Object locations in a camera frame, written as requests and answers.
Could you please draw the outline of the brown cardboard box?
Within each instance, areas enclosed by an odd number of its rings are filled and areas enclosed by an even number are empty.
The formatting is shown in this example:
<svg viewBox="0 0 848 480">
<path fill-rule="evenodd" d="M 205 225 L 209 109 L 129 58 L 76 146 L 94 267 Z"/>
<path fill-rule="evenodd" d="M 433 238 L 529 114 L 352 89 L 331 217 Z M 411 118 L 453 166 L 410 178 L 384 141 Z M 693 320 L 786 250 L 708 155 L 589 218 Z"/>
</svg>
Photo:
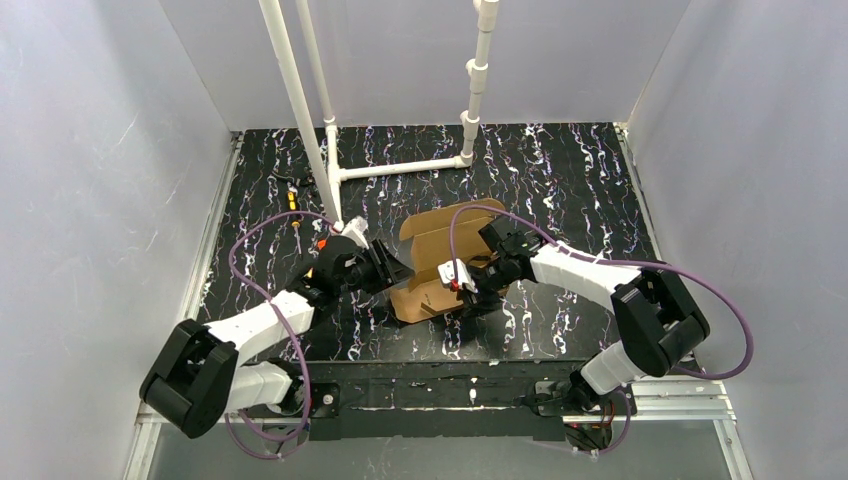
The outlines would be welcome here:
<svg viewBox="0 0 848 480">
<path fill-rule="evenodd" d="M 477 206 L 504 208 L 496 199 L 483 198 L 418 213 L 403 222 L 399 240 L 410 248 L 408 263 L 414 276 L 404 287 L 390 290 L 390 302 L 399 321 L 415 324 L 463 307 L 457 294 L 442 284 L 438 267 L 452 259 L 449 227 L 462 207 L 468 209 L 458 216 L 454 232 L 459 259 L 481 267 L 493 256 L 479 230 L 494 219 L 494 214 Z"/>
</svg>

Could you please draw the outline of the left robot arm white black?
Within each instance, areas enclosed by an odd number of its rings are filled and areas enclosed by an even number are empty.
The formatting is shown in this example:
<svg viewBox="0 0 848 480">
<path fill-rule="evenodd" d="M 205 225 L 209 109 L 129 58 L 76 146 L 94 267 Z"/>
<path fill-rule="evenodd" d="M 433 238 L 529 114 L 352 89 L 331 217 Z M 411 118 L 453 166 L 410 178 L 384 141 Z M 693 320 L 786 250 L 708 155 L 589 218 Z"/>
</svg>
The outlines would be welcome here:
<svg viewBox="0 0 848 480">
<path fill-rule="evenodd" d="M 252 358 L 307 332 L 336 310 L 344 294 L 375 295 L 413 275 L 380 240 L 361 246 L 332 236 L 271 300 L 224 320 L 178 323 L 142 381 L 139 397 L 190 439 L 204 435 L 227 413 L 279 404 L 294 383 L 292 375 L 268 361 L 252 364 Z"/>
</svg>

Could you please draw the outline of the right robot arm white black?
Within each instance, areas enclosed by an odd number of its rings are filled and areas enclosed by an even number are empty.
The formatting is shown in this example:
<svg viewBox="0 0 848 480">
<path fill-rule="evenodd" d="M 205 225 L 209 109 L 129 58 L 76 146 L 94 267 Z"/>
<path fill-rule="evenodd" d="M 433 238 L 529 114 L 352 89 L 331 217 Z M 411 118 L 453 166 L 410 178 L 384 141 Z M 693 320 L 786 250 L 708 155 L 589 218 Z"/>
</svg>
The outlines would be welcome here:
<svg viewBox="0 0 848 480">
<path fill-rule="evenodd" d="M 483 266 L 460 259 L 441 265 L 443 284 L 466 312 L 494 310 L 501 293 L 527 280 L 575 293 L 609 311 L 619 339 L 571 373 L 552 398 L 587 408 L 619 387 L 669 373 L 710 334 L 701 309 L 680 277 L 667 269 L 606 265 L 555 244 L 499 216 L 480 237 L 494 253 Z"/>
</svg>

